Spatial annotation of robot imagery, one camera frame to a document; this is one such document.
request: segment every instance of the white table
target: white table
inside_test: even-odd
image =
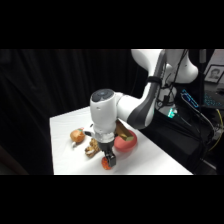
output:
[[[86,136],[83,143],[76,148],[71,147],[70,133],[82,127],[87,130],[91,124],[89,107],[50,119],[55,175],[192,175],[141,132],[124,122],[137,135],[138,145],[130,153],[121,153],[114,149],[117,165],[110,171],[104,170],[101,165],[103,152],[99,152],[92,159],[85,155],[90,137]]]

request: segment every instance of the wire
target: wire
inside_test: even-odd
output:
[[[220,117],[220,120],[221,120],[221,130],[222,130],[222,133],[221,133],[218,141],[216,142],[216,144],[211,149],[208,150],[209,152],[212,151],[219,144],[219,142],[220,142],[220,140],[222,138],[222,135],[223,135],[223,120],[222,120],[222,115],[221,115],[221,113],[220,113],[220,111],[218,109],[216,111],[218,112],[219,117]]]
[[[175,78],[174,78],[174,80],[173,80],[173,85],[172,85],[172,88],[170,89],[170,93],[169,93],[169,95],[168,95],[169,97],[170,97],[171,92],[173,92],[174,84],[175,84],[175,82],[176,82],[176,80],[177,80],[177,76],[178,76],[178,73],[179,73],[180,65],[181,65],[181,63],[182,63],[184,57],[186,56],[187,52],[188,52],[188,50],[184,49],[183,54],[182,54],[181,59],[180,59],[180,62],[178,63],[178,67],[177,67],[176,75],[175,75]]]
[[[184,98],[183,98],[183,94],[181,94],[181,98],[182,100],[187,103],[187,105],[189,105],[194,111],[196,111],[197,113],[200,113],[198,110],[196,110],[189,102],[187,102]],[[209,121],[209,119],[207,117],[205,117],[204,114],[201,113],[201,116],[210,124],[210,126],[212,127],[213,130],[213,137],[215,135],[215,128],[213,126],[213,124]]]
[[[174,84],[176,82],[176,79],[177,79],[177,76],[178,76],[178,73],[179,73],[180,65],[181,65],[184,57],[186,56],[187,52],[188,52],[188,50],[187,49],[184,49],[184,51],[183,51],[183,53],[181,55],[180,61],[178,63],[178,68],[177,68],[177,71],[176,71],[176,74],[175,74],[175,78],[174,78],[173,84],[171,84],[172,87],[171,87],[170,92],[169,92],[169,95],[168,95],[168,101],[169,101],[169,98],[170,98],[170,94],[172,93],[172,95],[173,95],[173,102],[168,102],[166,104],[164,104],[164,102],[162,102],[163,104],[162,104],[162,106],[160,108],[158,108],[158,111],[160,111],[160,109],[162,109],[163,107],[172,106],[175,103],[175,97],[174,97],[174,94],[173,94],[173,88],[174,88]],[[166,82],[167,82],[168,78],[171,76],[171,74],[172,73],[170,73],[168,75],[168,77],[166,78],[165,85],[166,85]]]

